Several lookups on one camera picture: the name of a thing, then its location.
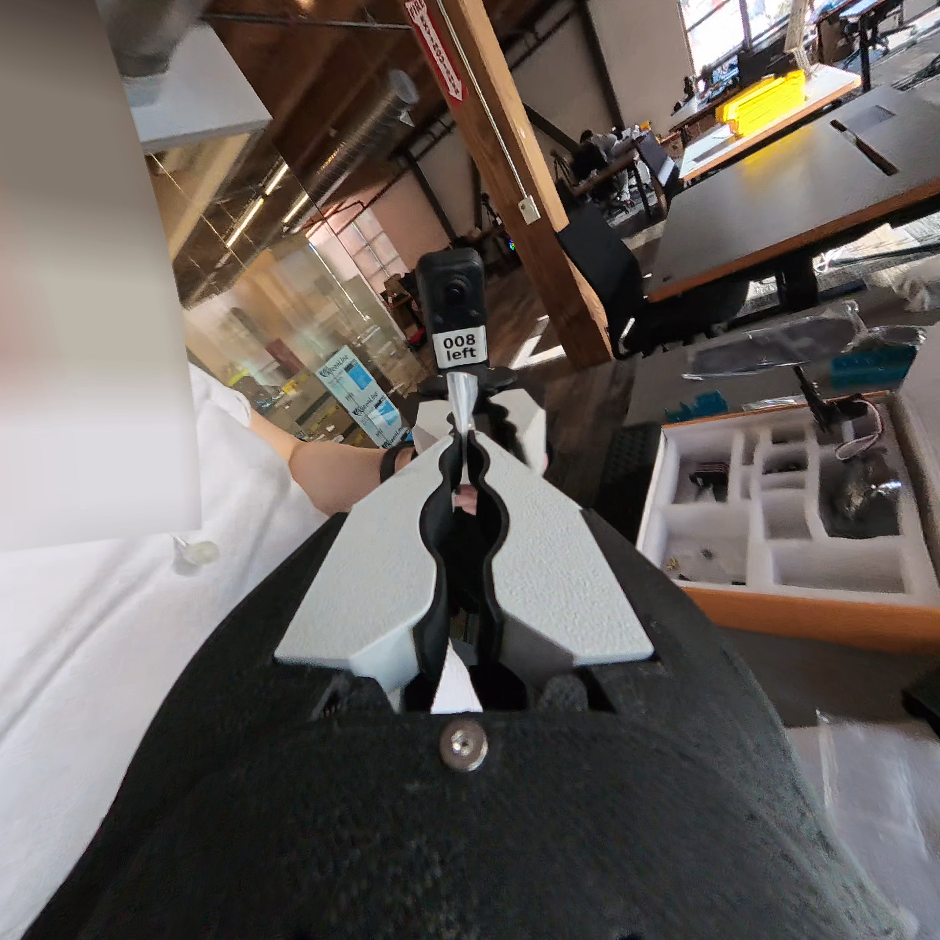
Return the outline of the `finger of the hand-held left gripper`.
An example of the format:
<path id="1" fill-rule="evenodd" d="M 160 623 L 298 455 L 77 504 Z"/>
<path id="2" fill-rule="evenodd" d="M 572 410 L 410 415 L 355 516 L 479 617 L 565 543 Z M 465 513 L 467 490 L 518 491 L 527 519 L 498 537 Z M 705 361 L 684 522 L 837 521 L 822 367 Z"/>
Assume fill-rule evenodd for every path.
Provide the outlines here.
<path id="1" fill-rule="evenodd" d="M 517 387 L 478 399 L 478 428 L 525 464 L 548 464 L 545 409 Z"/>
<path id="2" fill-rule="evenodd" d="M 441 438 L 461 440 L 456 428 L 451 399 L 421 397 L 414 420 L 414 445 L 418 454 L 423 454 Z"/>

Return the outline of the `person's white shirt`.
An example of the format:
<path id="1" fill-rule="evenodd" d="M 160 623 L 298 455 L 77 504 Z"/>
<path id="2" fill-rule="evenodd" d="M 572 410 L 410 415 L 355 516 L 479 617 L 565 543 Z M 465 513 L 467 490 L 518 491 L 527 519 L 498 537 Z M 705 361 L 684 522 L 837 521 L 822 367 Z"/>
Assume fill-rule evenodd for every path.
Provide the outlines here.
<path id="1" fill-rule="evenodd" d="M 244 394 L 189 370 L 204 523 L 180 537 L 217 559 L 186 562 L 170 533 L 2 553 L 2 937 L 70 875 L 204 641 L 326 520 Z"/>

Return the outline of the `large bag with black disc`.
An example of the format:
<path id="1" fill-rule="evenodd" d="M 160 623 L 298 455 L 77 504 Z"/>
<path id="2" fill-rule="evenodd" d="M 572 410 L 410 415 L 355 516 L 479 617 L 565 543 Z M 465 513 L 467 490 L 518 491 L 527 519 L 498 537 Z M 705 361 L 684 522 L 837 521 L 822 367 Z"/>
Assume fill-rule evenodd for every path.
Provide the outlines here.
<path id="1" fill-rule="evenodd" d="M 683 375 L 701 381 L 801 367 L 851 349 L 866 333 L 855 300 L 785 315 L 691 346 Z"/>

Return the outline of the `black office chair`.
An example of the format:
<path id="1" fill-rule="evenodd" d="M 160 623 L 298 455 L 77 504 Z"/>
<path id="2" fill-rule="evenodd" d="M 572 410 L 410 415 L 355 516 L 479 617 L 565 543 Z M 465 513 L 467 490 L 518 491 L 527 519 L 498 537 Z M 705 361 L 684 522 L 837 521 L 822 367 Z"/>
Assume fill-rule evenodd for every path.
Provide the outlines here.
<path id="1" fill-rule="evenodd" d="M 615 356 L 625 360 L 637 354 L 644 344 L 642 320 L 649 303 L 635 255 L 591 202 L 575 206 L 556 237 L 602 303 Z"/>

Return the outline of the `large clear plastic sheet bag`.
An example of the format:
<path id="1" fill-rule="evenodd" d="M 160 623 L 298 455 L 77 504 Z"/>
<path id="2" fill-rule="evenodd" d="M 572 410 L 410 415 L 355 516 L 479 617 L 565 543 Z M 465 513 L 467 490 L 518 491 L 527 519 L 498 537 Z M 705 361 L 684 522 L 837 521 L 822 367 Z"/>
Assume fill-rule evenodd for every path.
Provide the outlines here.
<path id="1" fill-rule="evenodd" d="M 907 937 L 939 937 L 939 743 L 922 719 L 817 711 L 787 736 L 832 828 L 897 910 Z"/>

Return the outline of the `red fire sign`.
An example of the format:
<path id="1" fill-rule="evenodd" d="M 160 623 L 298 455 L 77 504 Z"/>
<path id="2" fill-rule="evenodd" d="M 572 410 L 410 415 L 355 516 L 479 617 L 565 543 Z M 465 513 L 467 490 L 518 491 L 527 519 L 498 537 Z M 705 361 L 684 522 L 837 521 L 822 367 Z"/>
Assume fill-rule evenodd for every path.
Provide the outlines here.
<path id="1" fill-rule="evenodd" d="M 443 2 L 405 1 L 403 6 L 448 106 L 459 109 L 467 99 L 467 83 Z"/>

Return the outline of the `black perforated desk pad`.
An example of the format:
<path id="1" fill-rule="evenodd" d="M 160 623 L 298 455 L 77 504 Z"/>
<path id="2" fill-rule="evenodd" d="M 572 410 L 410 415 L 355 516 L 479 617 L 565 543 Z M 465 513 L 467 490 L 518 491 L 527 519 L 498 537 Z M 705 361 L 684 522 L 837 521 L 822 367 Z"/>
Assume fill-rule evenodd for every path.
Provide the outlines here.
<path id="1" fill-rule="evenodd" d="M 662 426 L 655 421 L 623 426 L 613 434 L 606 453 L 593 509 L 634 544 L 660 438 Z"/>

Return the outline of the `white desk with wooden edge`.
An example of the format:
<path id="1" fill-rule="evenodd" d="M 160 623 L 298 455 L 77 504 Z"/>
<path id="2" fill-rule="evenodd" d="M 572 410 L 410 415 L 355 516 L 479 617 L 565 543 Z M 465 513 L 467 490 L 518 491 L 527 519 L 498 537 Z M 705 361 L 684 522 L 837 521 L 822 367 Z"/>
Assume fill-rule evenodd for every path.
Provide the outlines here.
<path id="1" fill-rule="evenodd" d="M 694 184 L 735 159 L 744 157 L 770 142 L 792 133 L 807 121 L 838 105 L 862 87 L 862 76 L 829 64 L 810 68 L 805 100 L 780 117 L 751 134 L 735 136 L 724 124 L 697 136 L 685 147 L 679 165 L 679 180 L 684 186 Z"/>

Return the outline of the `cardboard kit box foam insert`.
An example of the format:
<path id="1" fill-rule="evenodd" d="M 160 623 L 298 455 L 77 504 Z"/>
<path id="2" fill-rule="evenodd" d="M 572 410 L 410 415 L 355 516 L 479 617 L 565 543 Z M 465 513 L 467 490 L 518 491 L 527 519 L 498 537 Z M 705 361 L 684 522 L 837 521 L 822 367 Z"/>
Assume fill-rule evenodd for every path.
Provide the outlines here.
<path id="1" fill-rule="evenodd" d="M 719 625 L 864 650 L 938 655 L 938 382 L 833 388 L 861 393 L 866 415 L 828 433 L 806 406 L 743 405 L 798 394 L 786 371 L 685 382 L 670 407 L 720 391 L 723 416 L 664 425 L 637 548 Z M 807 469 L 762 474 L 772 446 L 804 445 Z M 900 475 L 899 535 L 832 537 L 820 502 L 846 462 L 875 454 Z M 731 466 L 728 501 L 692 502 L 697 462 Z"/>

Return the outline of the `stack of yellow bins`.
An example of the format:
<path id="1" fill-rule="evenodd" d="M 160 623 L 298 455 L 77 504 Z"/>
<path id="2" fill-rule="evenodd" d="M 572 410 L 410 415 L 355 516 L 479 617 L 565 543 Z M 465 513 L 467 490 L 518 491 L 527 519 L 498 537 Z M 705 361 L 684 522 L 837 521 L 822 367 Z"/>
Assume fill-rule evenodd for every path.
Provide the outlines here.
<path id="1" fill-rule="evenodd" d="M 768 76 L 736 93 L 715 111 L 717 123 L 735 137 L 758 133 L 807 99 L 807 77 L 801 68 L 781 76 Z"/>

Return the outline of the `blue white banner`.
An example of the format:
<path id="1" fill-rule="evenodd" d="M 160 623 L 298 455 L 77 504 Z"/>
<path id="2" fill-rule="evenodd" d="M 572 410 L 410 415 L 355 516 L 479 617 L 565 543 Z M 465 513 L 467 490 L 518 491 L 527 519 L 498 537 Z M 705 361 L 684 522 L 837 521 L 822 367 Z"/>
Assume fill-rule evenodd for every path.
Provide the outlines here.
<path id="1" fill-rule="evenodd" d="M 413 440 L 401 411 L 350 346 L 335 351 L 313 372 L 378 447 Z"/>

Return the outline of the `window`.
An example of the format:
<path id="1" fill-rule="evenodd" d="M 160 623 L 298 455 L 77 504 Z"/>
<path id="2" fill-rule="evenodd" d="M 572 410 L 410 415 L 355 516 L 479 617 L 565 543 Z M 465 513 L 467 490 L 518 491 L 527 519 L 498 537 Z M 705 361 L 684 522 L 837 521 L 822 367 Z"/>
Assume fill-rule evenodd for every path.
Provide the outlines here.
<path id="1" fill-rule="evenodd" d="M 710 67 L 729 61 L 739 51 L 754 51 L 786 36 L 791 17 L 790 1 L 682 1 L 678 11 L 685 26 L 694 78 Z M 804 42 L 818 62 L 841 62 L 858 46 L 860 29 L 867 8 L 869 26 L 880 22 L 900 26 L 938 2 L 797 2 L 804 11 Z"/>

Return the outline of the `grey desk with slot cutout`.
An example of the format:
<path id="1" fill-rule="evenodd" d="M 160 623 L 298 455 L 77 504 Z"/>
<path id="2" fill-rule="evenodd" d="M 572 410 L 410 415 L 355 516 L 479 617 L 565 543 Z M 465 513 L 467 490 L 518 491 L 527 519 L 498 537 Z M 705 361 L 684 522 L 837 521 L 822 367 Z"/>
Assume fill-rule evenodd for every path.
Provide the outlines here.
<path id="1" fill-rule="evenodd" d="M 939 108 L 872 89 L 675 196 L 648 298 L 783 270 L 938 210 Z"/>

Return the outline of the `clear bag with dark parts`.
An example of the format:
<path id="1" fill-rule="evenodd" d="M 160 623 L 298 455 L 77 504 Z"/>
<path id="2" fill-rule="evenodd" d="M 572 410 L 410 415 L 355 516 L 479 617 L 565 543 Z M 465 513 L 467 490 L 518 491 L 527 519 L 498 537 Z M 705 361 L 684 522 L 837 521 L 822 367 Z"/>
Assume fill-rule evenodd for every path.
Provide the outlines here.
<path id="1" fill-rule="evenodd" d="M 858 351 L 884 349 L 918 350 L 924 342 L 927 328 L 916 324 L 886 324 L 866 328 L 856 344 Z"/>

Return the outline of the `metal conduit with junction box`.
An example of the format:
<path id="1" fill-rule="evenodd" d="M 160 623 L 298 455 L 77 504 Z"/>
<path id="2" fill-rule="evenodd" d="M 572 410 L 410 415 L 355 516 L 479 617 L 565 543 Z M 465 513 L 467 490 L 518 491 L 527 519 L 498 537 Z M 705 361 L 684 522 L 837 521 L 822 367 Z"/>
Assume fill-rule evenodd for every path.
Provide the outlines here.
<path id="1" fill-rule="evenodd" d="M 485 2 L 450 2 L 449 11 L 466 76 L 479 99 L 485 127 L 495 139 L 498 174 L 504 177 L 522 220 L 531 226 L 540 220 L 542 210 L 533 171 L 537 145 L 522 93 Z"/>

